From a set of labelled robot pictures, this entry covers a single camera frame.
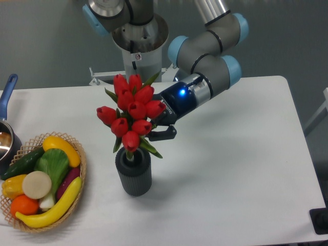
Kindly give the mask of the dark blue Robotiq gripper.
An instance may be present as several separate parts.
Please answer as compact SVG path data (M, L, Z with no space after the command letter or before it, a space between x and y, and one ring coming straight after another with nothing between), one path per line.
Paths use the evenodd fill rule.
M189 90L188 84L182 81L155 94L153 100L159 100L165 104L165 110L153 121L158 126L168 126L168 128L165 131L151 131L146 135L149 141L174 139L177 131L173 124L196 109L197 106L195 94Z

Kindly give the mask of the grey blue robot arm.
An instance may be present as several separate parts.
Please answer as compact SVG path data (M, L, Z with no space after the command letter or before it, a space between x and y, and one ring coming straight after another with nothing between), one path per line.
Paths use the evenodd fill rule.
M247 20L233 14L224 1L196 1L206 28L195 38L179 36L168 47L168 58L187 77L156 94L165 111L154 122L165 131L150 132L150 141L172 139L175 122L200 107L241 78L239 62L224 51L249 33ZM162 48L168 39L166 21L154 12L153 1L87 1L83 13L101 36L111 34L120 48L127 76L161 81Z

